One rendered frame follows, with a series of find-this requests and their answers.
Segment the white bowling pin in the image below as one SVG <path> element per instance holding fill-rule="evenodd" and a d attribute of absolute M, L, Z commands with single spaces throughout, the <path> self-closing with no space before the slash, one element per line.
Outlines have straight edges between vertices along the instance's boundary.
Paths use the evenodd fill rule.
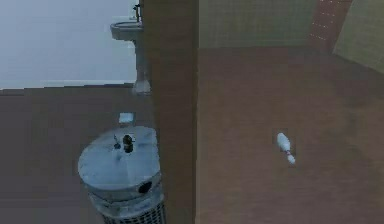
<path fill-rule="evenodd" d="M 282 152 L 287 156 L 287 160 L 291 165 L 296 164 L 296 159 L 291 152 L 291 143 L 288 137 L 284 133 L 277 134 L 277 144 Z"/>

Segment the grey pedestal sink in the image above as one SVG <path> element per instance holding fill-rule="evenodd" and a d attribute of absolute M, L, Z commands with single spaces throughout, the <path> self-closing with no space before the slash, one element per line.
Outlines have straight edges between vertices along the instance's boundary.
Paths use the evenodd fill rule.
<path fill-rule="evenodd" d="M 144 47 L 144 27 L 141 22 L 125 21 L 110 25 L 112 38 L 132 42 L 135 51 L 137 78 L 132 92 L 137 95 L 149 95 L 151 84 L 148 78 L 148 62 Z"/>

